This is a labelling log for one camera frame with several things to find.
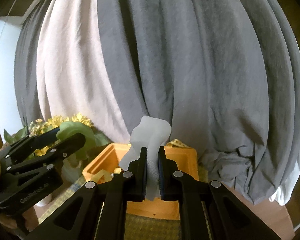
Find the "green leaf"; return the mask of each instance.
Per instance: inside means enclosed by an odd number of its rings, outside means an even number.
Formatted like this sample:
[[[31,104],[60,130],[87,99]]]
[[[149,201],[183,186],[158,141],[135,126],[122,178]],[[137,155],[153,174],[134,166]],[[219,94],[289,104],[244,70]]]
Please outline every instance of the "green leaf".
[[[25,126],[25,127],[22,129],[21,138],[26,137],[26,135],[27,135],[27,130],[28,130],[28,127],[27,127],[27,126]]]
[[[49,125],[48,127],[42,128],[43,133],[46,133],[50,130],[52,130],[52,125]]]
[[[23,133],[23,128],[17,131],[17,133],[12,136],[15,142],[21,139],[22,133]]]
[[[24,161],[29,161],[32,160],[36,157],[36,155],[34,153],[31,153]]]
[[[6,140],[7,143],[9,143],[9,144],[14,143],[14,140],[13,140],[12,136],[5,129],[3,130],[3,137],[4,137],[4,139]]]
[[[103,132],[95,133],[94,137],[96,139],[96,146],[104,146],[112,142]]]

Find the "metal pin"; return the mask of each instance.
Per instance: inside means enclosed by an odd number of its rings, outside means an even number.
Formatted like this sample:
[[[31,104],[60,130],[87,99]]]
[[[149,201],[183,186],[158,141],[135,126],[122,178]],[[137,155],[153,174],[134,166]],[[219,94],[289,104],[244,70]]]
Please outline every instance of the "metal pin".
[[[51,170],[53,168],[53,164],[47,165],[47,170]]]
[[[96,185],[96,184],[95,184],[93,181],[88,181],[88,182],[86,183],[86,188],[94,188],[95,185]]]
[[[130,177],[132,176],[132,172],[131,172],[131,171],[125,171],[125,172],[123,173],[123,176],[124,176],[125,178],[130,178]]]
[[[221,186],[221,183],[217,180],[214,180],[211,182],[211,186],[215,187],[215,188],[218,188]]]
[[[173,176],[175,176],[175,177],[177,177],[177,178],[180,178],[180,177],[183,176],[183,173],[182,173],[182,171],[175,171],[175,172],[173,173]]]

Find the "yellow artificial flower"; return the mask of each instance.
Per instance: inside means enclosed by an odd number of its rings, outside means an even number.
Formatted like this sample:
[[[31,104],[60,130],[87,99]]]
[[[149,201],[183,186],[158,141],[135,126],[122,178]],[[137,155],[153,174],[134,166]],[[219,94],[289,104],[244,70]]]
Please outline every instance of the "yellow artificial flower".
[[[45,125],[47,127],[51,126],[52,128],[57,128],[60,126],[60,124],[63,122],[63,118],[61,115],[55,115],[52,118],[49,118],[46,122]]]
[[[73,122],[82,122],[83,124],[87,125],[88,127],[93,126],[92,121],[88,117],[82,115],[81,113],[77,113],[74,116],[72,116],[72,121]]]
[[[36,156],[41,156],[41,155],[45,155],[45,153],[43,153],[43,151],[42,150],[38,150],[38,149],[36,149],[35,151],[34,151],[34,154],[36,155]]]

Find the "orange box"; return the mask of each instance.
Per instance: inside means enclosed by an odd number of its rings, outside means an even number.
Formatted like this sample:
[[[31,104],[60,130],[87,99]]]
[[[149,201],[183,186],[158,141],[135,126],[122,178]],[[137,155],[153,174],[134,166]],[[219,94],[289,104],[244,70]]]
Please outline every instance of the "orange box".
[[[102,169],[112,173],[130,147],[131,145],[127,144],[111,143],[83,170],[82,174],[86,181],[90,181],[91,177]],[[186,172],[194,179],[199,180],[195,149],[165,147],[164,150],[167,158],[174,160],[180,171]],[[165,202],[160,198],[155,198],[154,201],[146,199],[143,202],[128,202],[127,213],[157,219],[180,219],[178,201]]]

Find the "gray fabric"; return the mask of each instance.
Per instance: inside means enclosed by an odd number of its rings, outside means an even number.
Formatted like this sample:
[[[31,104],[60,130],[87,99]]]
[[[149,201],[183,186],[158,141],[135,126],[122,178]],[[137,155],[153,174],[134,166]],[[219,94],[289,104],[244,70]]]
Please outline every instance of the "gray fabric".
[[[294,132],[292,68],[284,36],[267,0],[240,1],[258,36],[269,90],[268,142],[262,158],[255,159],[256,169],[251,178],[249,195],[263,192],[271,196],[280,185],[291,152]]]
[[[294,97],[295,97],[294,133],[293,133],[291,152],[281,180],[281,182],[283,182],[293,170],[294,164],[296,163],[298,157],[297,153],[300,153],[300,50],[297,44],[297,40],[288,22],[288,19],[285,16],[277,0],[267,0],[267,2],[271,6],[278,20],[282,34],[286,41],[287,48],[290,55],[293,80],[294,80]]]
[[[209,179],[255,204],[276,191],[300,136],[300,62],[280,12],[267,0],[98,0],[98,20],[129,132],[143,114],[165,119]]]
[[[42,118],[37,91],[37,46],[42,21],[51,0],[41,0],[23,24],[16,48],[14,85],[23,125]]]

